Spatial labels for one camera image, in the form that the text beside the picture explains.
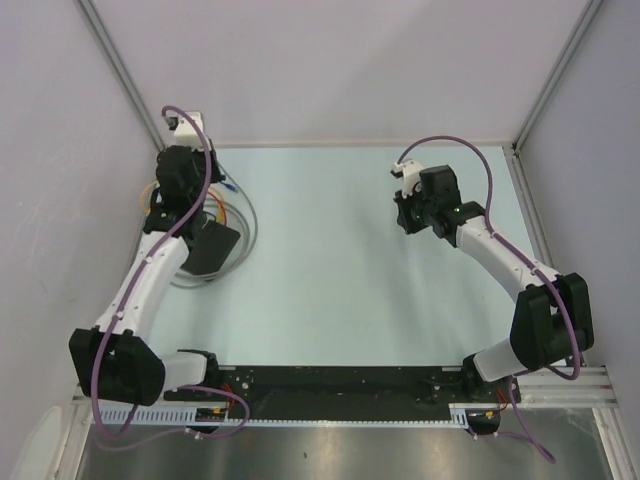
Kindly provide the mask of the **aluminium corner post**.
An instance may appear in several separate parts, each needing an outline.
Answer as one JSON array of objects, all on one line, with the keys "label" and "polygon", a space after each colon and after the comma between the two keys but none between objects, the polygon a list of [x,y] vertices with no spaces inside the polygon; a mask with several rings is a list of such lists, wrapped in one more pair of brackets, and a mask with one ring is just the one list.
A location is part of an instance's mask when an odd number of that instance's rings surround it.
[{"label": "aluminium corner post", "polygon": [[160,151],[165,147],[159,128],[138,89],[133,76],[122,58],[100,12],[91,0],[75,0],[74,4],[109,67],[113,77],[131,107],[134,116],[153,147]]},{"label": "aluminium corner post", "polygon": [[589,33],[591,25],[594,23],[604,4],[605,1],[603,0],[589,0],[581,11],[576,24],[572,28],[567,41],[562,47],[543,84],[541,91],[537,95],[533,106],[529,110],[524,123],[515,137],[515,140],[511,144],[512,149],[516,154],[521,152],[532,130],[538,123],[539,118],[544,113],[555,90],[563,79],[570,63],[577,54],[581,44]]}]

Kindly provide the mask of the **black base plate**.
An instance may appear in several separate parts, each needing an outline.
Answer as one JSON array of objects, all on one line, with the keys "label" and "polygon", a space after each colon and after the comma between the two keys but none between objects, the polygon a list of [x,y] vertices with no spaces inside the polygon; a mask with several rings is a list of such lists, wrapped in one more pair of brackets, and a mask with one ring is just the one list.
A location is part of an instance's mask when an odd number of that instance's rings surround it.
[{"label": "black base plate", "polygon": [[443,420],[450,404],[495,405],[517,384],[475,384],[458,367],[226,366],[205,386],[227,385],[252,420],[404,422]]}]

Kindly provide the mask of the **aluminium front rail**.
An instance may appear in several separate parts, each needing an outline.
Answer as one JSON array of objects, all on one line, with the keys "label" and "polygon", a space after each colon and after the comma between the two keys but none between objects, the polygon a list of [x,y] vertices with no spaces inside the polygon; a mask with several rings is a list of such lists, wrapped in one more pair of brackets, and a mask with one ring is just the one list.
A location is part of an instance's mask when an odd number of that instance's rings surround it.
[{"label": "aluminium front rail", "polygon": [[508,400],[544,403],[585,403],[611,400],[613,394],[603,371],[589,370],[575,381],[552,372],[534,372],[516,378],[483,383],[467,371],[453,367],[336,367],[336,366],[226,366],[206,369],[204,387],[224,385],[253,409],[286,402],[319,405],[348,400],[412,400],[423,404],[489,404]]}]

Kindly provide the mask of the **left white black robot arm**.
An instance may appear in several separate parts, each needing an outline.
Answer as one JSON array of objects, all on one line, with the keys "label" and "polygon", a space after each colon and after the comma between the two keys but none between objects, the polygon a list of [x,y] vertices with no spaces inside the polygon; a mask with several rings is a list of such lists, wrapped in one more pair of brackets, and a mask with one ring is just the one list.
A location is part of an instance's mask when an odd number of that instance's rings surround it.
[{"label": "left white black robot arm", "polygon": [[129,273],[96,324],[76,329],[69,340],[80,387],[93,400],[150,406],[185,385],[202,400],[221,387],[220,374],[207,366],[208,353],[179,350],[161,357],[148,344],[178,270],[201,274],[218,263],[206,250],[219,225],[203,208],[210,184],[221,178],[215,150],[170,146],[157,157],[156,176],[159,186]]}]

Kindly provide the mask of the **left aluminium corner post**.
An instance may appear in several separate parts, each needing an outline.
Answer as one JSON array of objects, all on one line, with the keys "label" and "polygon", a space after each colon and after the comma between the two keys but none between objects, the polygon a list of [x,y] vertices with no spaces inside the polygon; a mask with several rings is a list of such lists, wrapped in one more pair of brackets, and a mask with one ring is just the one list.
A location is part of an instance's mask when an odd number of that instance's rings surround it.
[{"label": "left aluminium corner post", "polygon": [[113,77],[131,107],[134,116],[153,147],[160,151],[165,147],[159,128],[138,89],[133,76],[122,58],[100,12],[91,0],[75,0],[74,4],[109,67]]}]

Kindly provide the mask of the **right aluminium side rail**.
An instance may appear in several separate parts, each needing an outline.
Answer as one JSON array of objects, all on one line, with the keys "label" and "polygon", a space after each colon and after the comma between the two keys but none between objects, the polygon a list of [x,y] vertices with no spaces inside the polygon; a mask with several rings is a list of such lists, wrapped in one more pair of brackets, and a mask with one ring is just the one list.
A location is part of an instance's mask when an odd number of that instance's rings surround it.
[{"label": "right aluminium side rail", "polygon": [[536,257],[546,265],[557,267],[534,201],[533,192],[525,175],[522,160],[513,145],[507,144],[502,147],[502,150],[505,155],[512,183],[514,184],[533,251]]}]

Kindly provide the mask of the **black network switch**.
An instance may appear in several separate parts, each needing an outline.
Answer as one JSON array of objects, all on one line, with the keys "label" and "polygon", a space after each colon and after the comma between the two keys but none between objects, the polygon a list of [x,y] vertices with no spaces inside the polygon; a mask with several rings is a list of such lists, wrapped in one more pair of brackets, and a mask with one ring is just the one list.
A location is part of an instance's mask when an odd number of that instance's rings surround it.
[{"label": "black network switch", "polygon": [[197,276],[217,273],[240,239],[233,228],[208,220],[191,248],[181,269]]}]

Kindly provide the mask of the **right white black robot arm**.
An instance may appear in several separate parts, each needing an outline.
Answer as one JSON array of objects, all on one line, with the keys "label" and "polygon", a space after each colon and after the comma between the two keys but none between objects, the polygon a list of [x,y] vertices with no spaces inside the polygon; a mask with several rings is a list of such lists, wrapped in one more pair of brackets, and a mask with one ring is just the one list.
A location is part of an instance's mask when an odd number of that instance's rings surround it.
[{"label": "right white black robot arm", "polygon": [[425,168],[409,160],[391,174],[402,182],[394,202],[405,233],[431,229],[477,261],[515,303],[508,336],[463,361],[461,388],[469,399],[484,401],[498,381],[577,358],[593,346],[589,291],[580,275],[560,274],[491,228],[480,204],[462,201],[449,166]]}]

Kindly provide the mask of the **right aluminium corner post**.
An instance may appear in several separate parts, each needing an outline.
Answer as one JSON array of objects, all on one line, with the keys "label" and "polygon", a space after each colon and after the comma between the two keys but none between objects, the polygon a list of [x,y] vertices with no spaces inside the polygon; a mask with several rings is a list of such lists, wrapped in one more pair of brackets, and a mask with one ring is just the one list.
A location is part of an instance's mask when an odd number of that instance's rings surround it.
[{"label": "right aluminium corner post", "polygon": [[538,123],[539,118],[544,113],[555,90],[563,79],[570,63],[577,54],[581,44],[589,33],[591,25],[594,23],[604,4],[605,1],[603,0],[589,0],[581,11],[576,24],[572,28],[567,41],[562,47],[543,84],[541,91],[537,95],[533,106],[529,110],[524,123],[515,137],[515,140],[511,144],[512,149],[516,154],[521,152],[532,130]]}]

